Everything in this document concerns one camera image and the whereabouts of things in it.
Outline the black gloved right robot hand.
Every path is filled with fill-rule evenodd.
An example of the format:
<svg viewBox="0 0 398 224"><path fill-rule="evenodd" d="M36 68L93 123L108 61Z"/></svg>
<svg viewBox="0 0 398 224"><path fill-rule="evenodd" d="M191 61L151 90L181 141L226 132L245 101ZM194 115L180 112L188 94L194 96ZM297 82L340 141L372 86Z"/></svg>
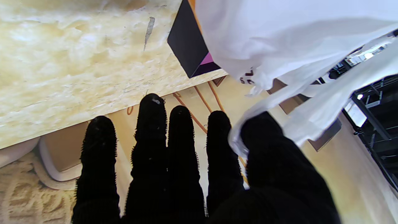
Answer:
<svg viewBox="0 0 398 224"><path fill-rule="evenodd" d="M88 125L76 182L73 224L340 224L327 183L263 112L241 130L249 149L243 186L238 156L223 111L208 117L208 196L204 198L190 111L176 106L166 125L164 101L152 93L140 102L132 181L120 216L115 163L117 138L105 116Z"/></svg>

